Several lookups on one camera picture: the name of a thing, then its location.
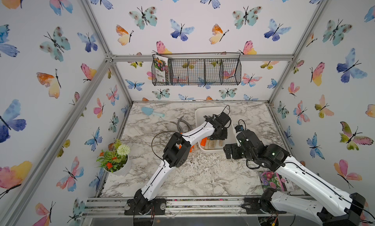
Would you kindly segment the white plastic storage tray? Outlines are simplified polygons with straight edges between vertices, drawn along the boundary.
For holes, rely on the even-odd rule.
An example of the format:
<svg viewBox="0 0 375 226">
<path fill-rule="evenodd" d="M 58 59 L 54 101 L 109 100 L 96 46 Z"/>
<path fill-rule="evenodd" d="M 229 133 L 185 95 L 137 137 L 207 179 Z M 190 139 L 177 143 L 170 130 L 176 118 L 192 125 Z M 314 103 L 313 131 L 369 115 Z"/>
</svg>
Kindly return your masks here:
<svg viewBox="0 0 375 226">
<path fill-rule="evenodd" d="M 205 121 L 205 116 L 212 116 L 213 114 L 219 115 L 222 112 L 225 112 L 226 114 L 229 115 L 229 108 L 227 107 L 225 109 L 224 106 L 211 106 L 211 107 L 201 107 L 195 111 L 195 121 L 196 121 L 197 128 L 198 130 L 200 130 L 203 127 L 203 130 L 193 136 L 194 138 L 196 138 L 197 136 L 200 138 L 200 140 L 198 141 L 198 147 L 205 154 L 214 154 L 214 153 L 223 152 L 223 149 L 219 147 L 219 144 L 216 149 L 212 149 L 212 150 L 207 150 L 206 147 L 202 148 L 200 146 L 201 140 L 204 138 L 207 138 L 207 141 L 208 141 L 210 138 L 210 135 L 214 132 L 213 126 L 210 123 Z M 227 139 L 224 140 L 225 145 L 236 144 L 236 138 L 235 138 L 234 132 L 235 130 L 234 130 L 233 121 L 231 121 L 231 125 L 228 127 L 228 137 Z"/>
</svg>

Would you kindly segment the plain wooden handle sickle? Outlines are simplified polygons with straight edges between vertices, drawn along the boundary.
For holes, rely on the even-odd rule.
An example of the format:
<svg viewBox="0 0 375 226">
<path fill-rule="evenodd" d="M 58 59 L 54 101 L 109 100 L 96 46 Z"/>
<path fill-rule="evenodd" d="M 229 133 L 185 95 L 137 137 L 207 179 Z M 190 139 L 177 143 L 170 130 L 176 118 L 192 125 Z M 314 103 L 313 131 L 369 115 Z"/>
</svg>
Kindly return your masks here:
<svg viewBox="0 0 375 226">
<path fill-rule="evenodd" d="M 218 140 L 214 140 L 212 143 L 213 143 L 213 145 L 212 145 L 213 149 L 216 149 L 217 146 L 218 146 L 219 141 Z"/>
</svg>

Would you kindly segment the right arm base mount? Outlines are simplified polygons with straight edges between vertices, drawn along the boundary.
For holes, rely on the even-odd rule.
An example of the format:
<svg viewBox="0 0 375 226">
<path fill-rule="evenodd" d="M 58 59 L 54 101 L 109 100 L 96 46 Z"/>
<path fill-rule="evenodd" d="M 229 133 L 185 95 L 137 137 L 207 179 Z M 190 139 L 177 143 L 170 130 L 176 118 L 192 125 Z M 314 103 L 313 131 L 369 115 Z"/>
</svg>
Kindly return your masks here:
<svg viewBox="0 0 375 226">
<path fill-rule="evenodd" d="M 272 196 L 275 193 L 278 193 L 276 189 L 267 188 L 260 197 L 245 197 L 241 207 L 246 210 L 247 214 L 286 213 L 285 211 L 277 210 L 271 204 Z"/>
</svg>

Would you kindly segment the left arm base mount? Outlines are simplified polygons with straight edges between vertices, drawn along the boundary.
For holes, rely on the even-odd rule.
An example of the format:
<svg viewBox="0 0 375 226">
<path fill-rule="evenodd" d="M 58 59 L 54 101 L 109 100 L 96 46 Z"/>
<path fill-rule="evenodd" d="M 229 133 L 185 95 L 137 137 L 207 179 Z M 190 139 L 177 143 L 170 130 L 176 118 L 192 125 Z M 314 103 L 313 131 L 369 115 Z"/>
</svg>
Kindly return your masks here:
<svg viewBox="0 0 375 226">
<path fill-rule="evenodd" d="M 150 200 L 145 198 L 141 189 L 137 190 L 133 199 L 127 200 L 124 215 L 164 215 L 167 201 L 163 198 Z"/>
</svg>

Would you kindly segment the flower seed packet on table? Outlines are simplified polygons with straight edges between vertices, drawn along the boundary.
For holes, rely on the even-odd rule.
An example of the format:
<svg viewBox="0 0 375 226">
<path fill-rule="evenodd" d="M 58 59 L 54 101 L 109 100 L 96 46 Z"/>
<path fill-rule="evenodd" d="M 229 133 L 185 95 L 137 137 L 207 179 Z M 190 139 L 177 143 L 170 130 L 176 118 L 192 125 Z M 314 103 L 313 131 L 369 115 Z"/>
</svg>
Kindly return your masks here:
<svg viewBox="0 0 375 226">
<path fill-rule="evenodd" d="M 272 171 L 258 171 L 262 189 L 268 188 L 282 192 L 295 191 L 293 183 L 286 177 Z"/>
</svg>

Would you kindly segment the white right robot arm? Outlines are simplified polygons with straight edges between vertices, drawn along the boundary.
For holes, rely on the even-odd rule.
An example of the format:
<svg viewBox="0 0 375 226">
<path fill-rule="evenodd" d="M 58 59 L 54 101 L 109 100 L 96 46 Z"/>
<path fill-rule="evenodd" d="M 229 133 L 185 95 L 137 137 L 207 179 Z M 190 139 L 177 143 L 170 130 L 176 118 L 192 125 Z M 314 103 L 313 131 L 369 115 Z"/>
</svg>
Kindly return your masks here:
<svg viewBox="0 0 375 226">
<path fill-rule="evenodd" d="M 264 213 L 283 211 L 315 222 L 320 226 L 359 226 L 366 200 L 359 193 L 349 194 L 323 180 L 303 166 L 282 147 L 264 145 L 250 130 L 237 131 L 235 144 L 223 150 L 227 159 L 246 159 L 287 178 L 313 199 L 289 196 L 269 188 L 255 206 Z"/>
</svg>

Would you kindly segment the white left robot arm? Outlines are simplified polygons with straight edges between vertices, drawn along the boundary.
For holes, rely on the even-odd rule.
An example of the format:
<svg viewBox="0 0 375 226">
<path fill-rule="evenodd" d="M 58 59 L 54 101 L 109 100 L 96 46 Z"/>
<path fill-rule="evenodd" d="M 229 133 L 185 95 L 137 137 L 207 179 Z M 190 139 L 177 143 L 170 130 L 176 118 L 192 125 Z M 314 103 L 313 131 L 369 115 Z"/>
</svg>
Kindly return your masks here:
<svg viewBox="0 0 375 226">
<path fill-rule="evenodd" d="M 204 122 L 197 128 L 187 133 L 175 132 L 171 136 L 164 148 L 164 154 L 158 169 L 147 184 L 135 193 L 134 200 L 136 202 L 140 200 L 149 202 L 155 199 L 170 173 L 185 163 L 193 145 L 207 137 L 219 139 L 228 137 L 227 125 L 231 124 L 231 118 L 228 114 L 222 112 L 219 115 L 214 114 L 204 118 Z"/>
</svg>

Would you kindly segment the flower seed packet in basket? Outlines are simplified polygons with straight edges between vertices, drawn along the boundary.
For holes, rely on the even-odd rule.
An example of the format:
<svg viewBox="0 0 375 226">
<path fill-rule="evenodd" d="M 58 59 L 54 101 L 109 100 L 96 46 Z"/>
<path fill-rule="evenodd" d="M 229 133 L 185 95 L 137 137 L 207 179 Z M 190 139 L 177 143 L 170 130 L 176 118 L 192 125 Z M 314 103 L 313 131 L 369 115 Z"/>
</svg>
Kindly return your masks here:
<svg viewBox="0 0 375 226">
<path fill-rule="evenodd" d="M 168 81 L 168 61 L 168 58 L 161 55 L 156 54 L 154 56 L 153 64 L 157 82 L 166 83 Z"/>
</svg>

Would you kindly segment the light blue plastic trowel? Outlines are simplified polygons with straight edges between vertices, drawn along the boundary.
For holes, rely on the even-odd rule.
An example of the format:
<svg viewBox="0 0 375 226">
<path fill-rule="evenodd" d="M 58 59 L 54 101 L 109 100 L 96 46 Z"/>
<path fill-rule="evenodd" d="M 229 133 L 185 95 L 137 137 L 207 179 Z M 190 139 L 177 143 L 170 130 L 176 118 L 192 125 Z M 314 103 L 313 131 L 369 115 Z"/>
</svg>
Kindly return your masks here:
<svg viewBox="0 0 375 226">
<path fill-rule="evenodd" d="M 165 117 L 164 113 L 155 112 L 154 109 L 149 108 L 149 107 L 142 107 L 141 111 L 148 116 L 154 115 L 154 116 L 158 116 L 161 118 Z"/>
</svg>

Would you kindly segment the potted artificial flowers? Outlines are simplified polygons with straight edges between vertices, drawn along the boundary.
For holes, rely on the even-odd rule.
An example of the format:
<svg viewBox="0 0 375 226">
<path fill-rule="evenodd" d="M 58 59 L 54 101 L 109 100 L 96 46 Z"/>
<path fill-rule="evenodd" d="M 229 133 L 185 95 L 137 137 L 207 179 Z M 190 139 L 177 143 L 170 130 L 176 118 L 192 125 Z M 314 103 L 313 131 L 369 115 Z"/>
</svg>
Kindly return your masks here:
<svg viewBox="0 0 375 226">
<path fill-rule="evenodd" d="M 101 151 L 96 162 L 104 171 L 117 176 L 126 176 L 131 170 L 130 147 L 116 139 L 107 151 Z"/>
</svg>

